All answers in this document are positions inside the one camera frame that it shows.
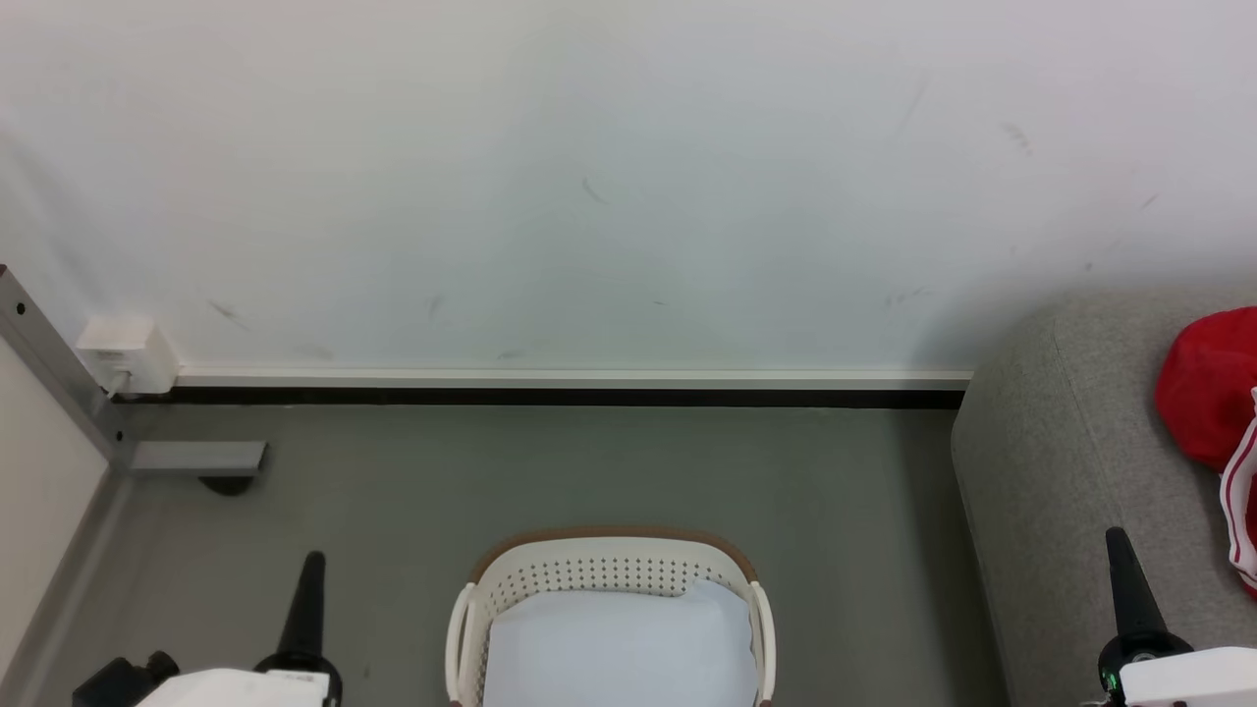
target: gray sofa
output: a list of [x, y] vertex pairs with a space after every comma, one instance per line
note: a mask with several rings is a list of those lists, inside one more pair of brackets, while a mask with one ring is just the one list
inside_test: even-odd
[[1153, 406], [1178, 332], [1248, 304], [1257, 286], [1077, 296], [1023, 322], [974, 375], [952, 452], [1014, 707], [1101, 697], [1115, 525], [1172, 632], [1197, 648], [1257, 647], [1218, 477], [1178, 452]]

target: metal frame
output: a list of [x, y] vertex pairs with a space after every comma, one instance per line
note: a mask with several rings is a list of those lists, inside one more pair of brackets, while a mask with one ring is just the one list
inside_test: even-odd
[[109, 465], [124, 472], [253, 477], [265, 442], [142, 442], [6, 265], [0, 264], [0, 338], [18, 353]]

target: white electrical box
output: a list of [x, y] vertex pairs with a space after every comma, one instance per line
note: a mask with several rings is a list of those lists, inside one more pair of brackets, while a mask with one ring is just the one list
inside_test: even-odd
[[[175, 352], [148, 318], [92, 317], [77, 348], [96, 381], [111, 392], [168, 392], [178, 375]], [[113, 390], [118, 381], [121, 389]]]

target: red cloth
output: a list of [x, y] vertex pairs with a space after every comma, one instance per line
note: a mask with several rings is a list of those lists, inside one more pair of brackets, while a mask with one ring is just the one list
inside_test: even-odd
[[[1257, 540], [1257, 483], [1243, 496], [1257, 467], [1249, 429], [1257, 387], [1257, 307], [1209, 315], [1184, 328], [1156, 381], [1156, 411], [1188, 457], [1223, 474], [1221, 501], [1232, 535], [1228, 557], [1254, 598], [1252, 540]], [[1244, 449], [1238, 449], [1243, 442]], [[1238, 498], [1228, 498], [1236, 486]], [[1247, 499], [1247, 507], [1242, 502]], [[1238, 533], [1247, 531], [1247, 537]]]

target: white wall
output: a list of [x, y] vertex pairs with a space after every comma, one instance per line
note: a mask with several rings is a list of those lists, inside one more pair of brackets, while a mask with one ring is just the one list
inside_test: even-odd
[[0, 340], [0, 678], [107, 467]]
[[0, 260], [194, 366], [964, 370], [1257, 262], [1242, 0], [0, 16]]

